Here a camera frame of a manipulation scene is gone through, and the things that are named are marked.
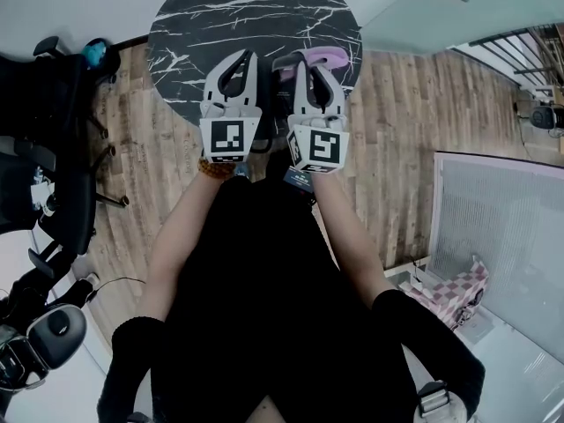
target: cable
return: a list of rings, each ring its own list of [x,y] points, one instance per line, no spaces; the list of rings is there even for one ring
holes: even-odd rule
[[[417,277],[417,270],[419,269],[419,266],[421,266],[421,261],[419,261],[419,266],[417,266],[417,264],[415,263],[415,259],[412,256],[408,256],[407,258],[410,258],[412,260],[413,266],[415,267],[415,270],[413,271],[413,275],[420,282],[419,278]]]
[[[108,282],[104,282],[101,286],[99,286],[96,290],[94,290],[93,292],[91,292],[88,295],[88,298],[86,299],[86,302],[91,302],[97,295],[98,292],[104,288],[107,284],[111,284],[112,282],[117,282],[118,280],[135,280],[136,282],[141,282],[142,284],[146,284],[146,282],[144,280],[141,280],[140,278],[128,278],[126,276],[123,276],[122,278],[113,278],[112,280],[109,280]]]
[[[529,153],[529,149],[527,149],[527,146],[525,145],[525,140],[523,139],[523,127],[521,126],[521,121],[517,121],[517,124],[519,125],[519,135],[521,136],[521,143],[523,144],[523,147],[525,148],[525,151],[527,152],[527,155],[529,155],[531,161],[534,161],[531,157],[531,154]]]

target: office chair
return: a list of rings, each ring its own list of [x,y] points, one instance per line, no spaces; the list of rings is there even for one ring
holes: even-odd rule
[[[97,86],[115,76],[119,54],[108,47],[104,64],[89,69],[82,55],[65,55],[52,36],[37,44],[36,59],[24,63],[0,56],[0,134],[43,145],[55,155],[85,151],[83,121],[102,138],[108,130],[91,109]]]
[[[0,150],[5,149],[5,145],[5,141],[4,145],[0,143]],[[44,255],[30,254],[38,268],[44,266],[59,245],[74,255],[83,255],[94,233],[96,202],[119,208],[129,204],[126,196],[115,200],[96,192],[96,171],[102,161],[114,156],[115,148],[110,145],[91,167],[63,158],[57,161],[53,172],[42,169],[29,158],[0,152],[0,234],[31,230],[39,221],[41,229],[54,241]],[[52,212],[50,216],[33,204],[31,189],[38,181],[38,171],[55,184],[55,192],[46,203],[49,213]]]
[[[42,385],[82,345],[86,319],[81,308],[93,292],[87,280],[48,303],[55,284],[67,274],[75,255],[65,249],[46,265],[53,276],[34,268],[14,282],[0,300],[0,407],[2,414],[13,394]]]

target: wooden floor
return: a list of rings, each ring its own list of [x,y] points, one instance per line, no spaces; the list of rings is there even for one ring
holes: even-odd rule
[[[145,45],[121,55],[117,82],[102,87],[95,105],[117,148],[99,172],[99,191],[130,199],[126,210],[98,206],[88,261],[102,282],[145,278],[152,240],[202,150],[198,130],[152,87]],[[350,99],[352,141],[341,178],[387,267],[427,254],[435,151],[526,158],[512,109],[516,94],[504,77],[452,52],[367,52]],[[93,137],[94,154],[103,145]],[[266,159],[249,161],[255,179],[263,177]],[[133,316],[141,291],[142,284],[118,281],[90,304],[108,340]]]

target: black object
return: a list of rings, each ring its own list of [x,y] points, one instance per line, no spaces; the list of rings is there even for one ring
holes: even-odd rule
[[[251,152],[267,153],[272,148],[272,139],[278,134],[276,130],[276,119],[273,102],[276,99],[278,83],[273,81],[272,60],[270,58],[258,58],[258,89],[256,90],[256,105],[263,110],[260,123],[256,128],[255,140],[264,140],[261,147],[251,147]]]
[[[49,256],[53,243],[41,253]],[[67,274],[75,255],[63,249],[45,264],[52,275],[35,268],[14,282],[0,300],[0,401],[4,414],[12,393],[42,385],[80,347],[86,334],[80,310],[92,285],[79,280],[61,298],[47,304],[49,291]]]
[[[70,359],[85,335],[85,315],[70,304],[52,308],[27,329],[30,344],[49,369],[59,368]]]
[[[55,336],[62,336],[64,335],[67,330],[69,330],[69,326],[71,325],[71,319],[66,314],[66,312],[62,310],[57,310],[53,312],[47,318],[47,326],[51,333]]]
[[[290,149],[271,153],[266,165],[266,178],[270,182],[285,182],[282,185],[282,190],[289,196],[298,198],[309,207],[315,205],[311,174],[298,171],[293,167]]]
[[[542,130],[564,129],[564,108],[541,106],[532,110],[531,124]]]
[[[129,199],[110,199],[96,192],[96,171],[103,160],[113,157],[110,145],[91,167],[59,161],[54,176],[56,210],[52,216],[42,215],[39,226],[59,244],[77,255],[83,255],[93,234],[96,201],[125,208]]]
[[[101,67],[88,70],[85,58],[65,55],[52,36],[41,41],[30,63],[0,56],[0,106],[4,123],[0,135],[42,145],[55,155],[71,149],[87,152],[84,120],[93,122],[91,103],[97,86],[111,79],[119,54],[108,47]],[[95,125],[103,136],[105,128]]]
[[[419,415],[421,418],[433,413],[450,403],[447,383],[444,381],[429,382],[417,394],[419,398]]]
[[[270,394],[288,422],[411,422],[419,400],[400,344],[472,415],[484,381],[479,361],[397,290],[381,293],[370,312],[331,259],[313,215],[270,178],[222,185],[166,323],[134,318],[115,331],[100,422],[126,421],[148,368],[159,378],[156,420],[245,421]],[[218,256],[226,227],[237,227],[229,240],[253,246],[253,262],[238,242],[224,243]],[[206,274],[211,262],[217,274]],[[385,361],[374,362],[375,353]],[[274,368],[265,372],[269,360]],[[182,386],[171,387],[178,377]],[[214,405],[222,390],[228,403]]]
[[[40,227],[56,246],[82,255],[93,233],[96,201],[124,207],[127,197],[113,200],[96,192],[95,174],[101,162],[115,156],[107,147],[90,166],[85,120],[94,124],[102,137],[108,131],[95,118],[91,100],[98,84],[111,78],[119,67],[118,53],[107,44],[103,62],[88,70],[82,55],[64,55],[57,49],[58,38],[51,37],[35,48],[38,57],[31,63],[18,63],[0,56],[0,234]],[[31,185],[40,166],[56,183],[54,197],[45,216],[33,207]],[[31,252],[40,271],[52,276],[48,256]]]

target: round table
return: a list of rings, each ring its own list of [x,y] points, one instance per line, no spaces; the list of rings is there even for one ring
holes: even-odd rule
[[[207,74],[245,48],[276,58],[301,48],[339,46],[348,67],[333,71],[354,88],[362,63],[359,26],[344,0],[166,0],[149,34],[147,61],[162,98],[198,125]]]

